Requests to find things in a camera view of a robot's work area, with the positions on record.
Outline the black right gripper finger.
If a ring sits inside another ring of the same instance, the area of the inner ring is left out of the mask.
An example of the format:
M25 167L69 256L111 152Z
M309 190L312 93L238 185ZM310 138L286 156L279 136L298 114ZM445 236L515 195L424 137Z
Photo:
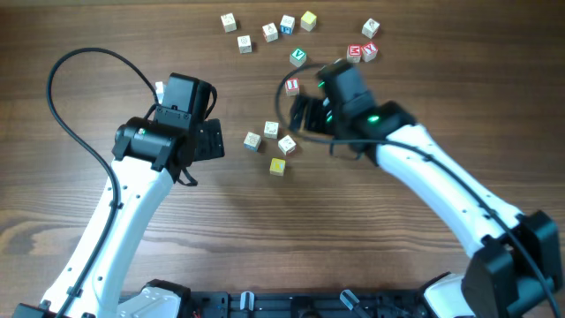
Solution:
M301 128L305 110L309 103L309 97L305 95L296 95L295 100L290 108L290 129L297 131Z
M312 133L331 133L331 107L326 99L306 99L304 128Z

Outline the wooden block red side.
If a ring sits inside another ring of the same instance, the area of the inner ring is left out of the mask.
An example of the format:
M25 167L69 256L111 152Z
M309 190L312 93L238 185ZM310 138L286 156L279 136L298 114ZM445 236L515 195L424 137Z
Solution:
M268 139L277 139L279 124L277 122L266 121L264 126L264 136Z

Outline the wooden block hand drawing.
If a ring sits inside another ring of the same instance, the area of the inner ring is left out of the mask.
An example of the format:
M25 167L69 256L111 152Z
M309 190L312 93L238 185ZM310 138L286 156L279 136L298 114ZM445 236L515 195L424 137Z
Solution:
M286 135L278 141L278 147L284 155L288 155L296 149L297 143L289 135Z

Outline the wooden block blue side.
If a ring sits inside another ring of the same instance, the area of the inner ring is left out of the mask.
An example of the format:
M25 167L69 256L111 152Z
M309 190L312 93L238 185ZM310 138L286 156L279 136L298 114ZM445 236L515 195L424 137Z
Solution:
M244 140L245 148L250 149L253 152L257 152L259 150L260 143L261 143L261 137L258 134L254 132L248 132L246 134Z

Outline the yellow letter K block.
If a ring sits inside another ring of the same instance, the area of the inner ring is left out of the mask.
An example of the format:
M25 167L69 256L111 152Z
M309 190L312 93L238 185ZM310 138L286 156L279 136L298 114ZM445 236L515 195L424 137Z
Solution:
M273 158L270 163L269 172L271 175L283 176L285 172L285 167L286 167L285 160Z

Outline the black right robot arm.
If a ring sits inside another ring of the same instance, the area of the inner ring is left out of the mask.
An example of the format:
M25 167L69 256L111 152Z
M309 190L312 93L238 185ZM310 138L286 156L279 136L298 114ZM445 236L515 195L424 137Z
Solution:
M398 103L377 103L358 68L317 64L320 99L300 95L290 130L299 138L345 145L408 186L454 233L469 257L422 291L431 317L520 317L541 302L554 316L563 286L559 230L543 211L526 215L482 186L449 157Z

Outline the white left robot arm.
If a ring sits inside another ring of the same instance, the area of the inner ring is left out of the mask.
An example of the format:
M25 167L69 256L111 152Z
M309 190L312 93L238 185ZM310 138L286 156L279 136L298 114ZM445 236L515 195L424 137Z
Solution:
M155 279L131 299L125 275L154 212L174 184L196 186L195 161L222 157L217 100L204 80L172 73L153 117L132 117L116 132L107 188L71 259L37 306L16 317L190 317L191 291Z

